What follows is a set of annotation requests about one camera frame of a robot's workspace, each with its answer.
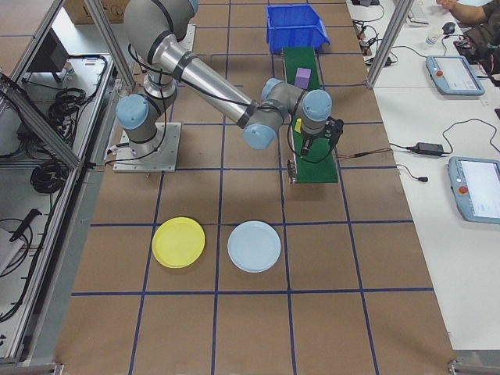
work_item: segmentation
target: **light blue plate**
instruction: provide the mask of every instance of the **light blue plate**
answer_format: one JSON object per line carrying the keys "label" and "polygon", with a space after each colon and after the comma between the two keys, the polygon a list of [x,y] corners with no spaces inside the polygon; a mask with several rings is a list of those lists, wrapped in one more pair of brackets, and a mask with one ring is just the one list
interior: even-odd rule
{"label": "light blue plate", "polygon": [[231,232],[227,251],[231,261],[240,270],[263,272],[280,258],[281,240],[269,224],[246,221]]}

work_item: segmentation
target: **green conveyor belt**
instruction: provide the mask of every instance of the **green conveyor belt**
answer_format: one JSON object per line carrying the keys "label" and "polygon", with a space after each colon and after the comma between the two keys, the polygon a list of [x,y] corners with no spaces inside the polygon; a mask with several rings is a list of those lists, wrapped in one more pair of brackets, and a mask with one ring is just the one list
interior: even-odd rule
{"label": "green conveyor belt", "polygon": [[[318,70],[316,68],[316,55],[312,47],[283,48],[284,73],[289,84],[294,84],[297,68],[311,69],[308,91],[320,88]],[[294,148],[298,152],[302,146],[302,135],[291,130],[294,138]],[[308,160],[320,160],[330,151],[328,140],[316,139],[309,150]],[[295,168],[297,170],[296,183],[314,184],[326,182],[338,182],[337,167],[332,155],[322,162],[312,164],[305,162],[295,156]]]}

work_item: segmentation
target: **yellow plate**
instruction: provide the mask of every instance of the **yellow plate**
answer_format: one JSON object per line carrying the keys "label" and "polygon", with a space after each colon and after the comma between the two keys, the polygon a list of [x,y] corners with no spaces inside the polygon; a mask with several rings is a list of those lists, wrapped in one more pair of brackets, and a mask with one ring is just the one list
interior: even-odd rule
{"label": "yellow plate", "polygon": [[163,223],[152,242],[156,260],[169,268],[189,266],[202,254],[204,247],[202,226],[188,217],[176,217]]}

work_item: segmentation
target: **purple block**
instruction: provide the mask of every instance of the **purple block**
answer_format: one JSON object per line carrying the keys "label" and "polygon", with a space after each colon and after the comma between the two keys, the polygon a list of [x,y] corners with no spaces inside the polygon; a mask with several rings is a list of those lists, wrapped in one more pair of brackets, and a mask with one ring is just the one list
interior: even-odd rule
{"label": "purple block", "polygon": [[298,88],[307,90],[309,86],[309,78],[311,78],[311,69],[297,68],[294,85]]}

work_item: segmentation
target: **touchscreen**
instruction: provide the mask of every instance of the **touchscreen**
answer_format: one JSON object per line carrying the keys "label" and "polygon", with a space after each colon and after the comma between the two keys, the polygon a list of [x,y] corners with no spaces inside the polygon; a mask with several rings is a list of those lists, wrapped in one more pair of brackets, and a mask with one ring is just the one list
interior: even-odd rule
{"label": "touchscreen", "polygon": [[470,76],[469,70],[461,59],[440,59],[438,57],[435,59],[439,69],[443,72],[446,83],[452,90],[477,90],[476,82]]}
{"label": "touchscreen", "polygon": [[463,174],[469,188],[473,214],[500,219],[500,171],[492,162],[463,160]]}

